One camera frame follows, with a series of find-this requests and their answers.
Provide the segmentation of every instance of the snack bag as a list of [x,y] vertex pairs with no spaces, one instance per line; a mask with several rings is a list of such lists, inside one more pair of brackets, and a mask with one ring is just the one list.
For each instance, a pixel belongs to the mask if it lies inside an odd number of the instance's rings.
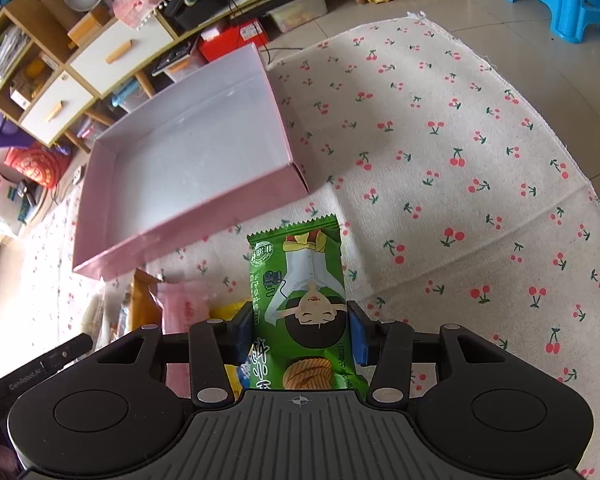
[[254,344],[251,388],[355,388],[335,215],[247,237]]

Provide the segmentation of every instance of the silver screw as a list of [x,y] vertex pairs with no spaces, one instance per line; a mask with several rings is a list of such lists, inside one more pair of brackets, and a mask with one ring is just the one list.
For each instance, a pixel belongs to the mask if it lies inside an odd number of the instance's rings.
[[372,396],[375,400],[384,404],[398,402],[404,397],[402,392],[396,388],[378,388],[373,392]]
[[214,404],[216,402],[222,402],[229,394],[222,388],[205,388],[198,392],[198,400],[206,402],[207,404]]

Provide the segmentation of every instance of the tile floor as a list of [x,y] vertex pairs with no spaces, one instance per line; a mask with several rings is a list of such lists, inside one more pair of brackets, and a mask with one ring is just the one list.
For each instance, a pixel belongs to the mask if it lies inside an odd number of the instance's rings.
[[[306,47],[362,23],[423,11],[451,31],[538,110],[593,182],[600,197],[600,35],[587,29],[582,44],[549,32],[548,8],[538,0],[394,0],[359,6],[327,0],[330,12],[273,40],[269,46]],[[292,54],[271,51],[272,61]],[[267,62],[266,53],[263,59]]]

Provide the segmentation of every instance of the cookie image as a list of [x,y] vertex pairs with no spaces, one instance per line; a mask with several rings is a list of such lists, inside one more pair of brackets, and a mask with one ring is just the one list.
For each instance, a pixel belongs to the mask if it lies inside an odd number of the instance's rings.
[[332,375],[328,359],[302,359],[285,370],[282,387],[285,390],[329,390]]

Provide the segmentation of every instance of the cherry print tablecloth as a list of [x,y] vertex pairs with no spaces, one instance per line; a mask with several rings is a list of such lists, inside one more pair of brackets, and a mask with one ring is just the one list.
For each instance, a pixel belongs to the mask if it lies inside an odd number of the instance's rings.
[[[462,324],[580,392],[595,416],[580,469],[600,478],[600,203],[542,117],[417,16],[355,28],[269,75],[315,191],[147,270],[205,280],[216,305],[240,301],[248,233],[336,213],[349,299],[421,332]],[[94,286],[69,268],[79,191],[27,243],[33,345],[75,335]],[[421,395],[431,370],[412,379]]]

